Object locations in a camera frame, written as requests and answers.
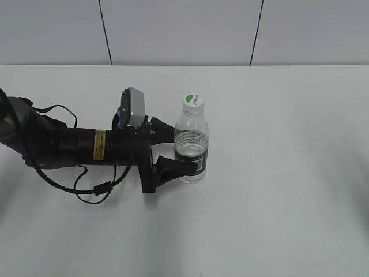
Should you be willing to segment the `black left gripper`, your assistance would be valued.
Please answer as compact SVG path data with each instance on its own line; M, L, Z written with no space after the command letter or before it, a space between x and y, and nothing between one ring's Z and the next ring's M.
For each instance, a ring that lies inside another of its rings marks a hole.
M175 128L152 117L151 122L145 117L139 128L118 128L117 115L112 120L111 157L119 165L138 167L142 192L154 193L156 187L174 179L196 173L197 164L191 161L179 161L159 156L156 168L153 165L152 144L174 142Z

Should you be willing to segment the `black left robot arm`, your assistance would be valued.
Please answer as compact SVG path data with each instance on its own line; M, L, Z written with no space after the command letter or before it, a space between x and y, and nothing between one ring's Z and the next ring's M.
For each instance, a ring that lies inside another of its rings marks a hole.
M121 94L120 105L110 130L68 127L49 117L47 109L33 106L22 97L1 93L1 143L19 153L29 167L53 187L71 194L46 176L46 170L96 165L138 168L144 193L173 179L194 174L198 165L191 160L159 156L153 160L152 146L172 143L174 128L145 114L144 94L133 88Z

